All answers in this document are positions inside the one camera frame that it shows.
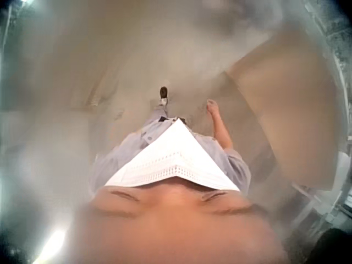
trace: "white face mask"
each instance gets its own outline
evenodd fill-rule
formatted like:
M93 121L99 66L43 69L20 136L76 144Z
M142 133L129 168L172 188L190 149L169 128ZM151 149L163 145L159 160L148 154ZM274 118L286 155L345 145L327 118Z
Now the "white face mask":
M136 187L171 177L212 189L239 191L180 119L117 171L105 186Z

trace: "shirt sleeve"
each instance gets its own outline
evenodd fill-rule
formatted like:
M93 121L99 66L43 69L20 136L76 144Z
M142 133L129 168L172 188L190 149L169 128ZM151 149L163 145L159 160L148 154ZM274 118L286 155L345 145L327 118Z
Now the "shirt sleeve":
M233 173L230 173L228 177L237 185L241 192L246 195L251 182L251 173L248 165L243 161L241 155L239 155L236 150L227 148L225 149L225 153L233 170Z

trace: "forearm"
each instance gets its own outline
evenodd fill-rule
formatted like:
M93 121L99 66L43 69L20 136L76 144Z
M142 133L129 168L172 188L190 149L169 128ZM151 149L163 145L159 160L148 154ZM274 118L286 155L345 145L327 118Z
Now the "forearm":
M214 125L214 138L219 142L223 149L233 149L232 139L220 114L212 115Z

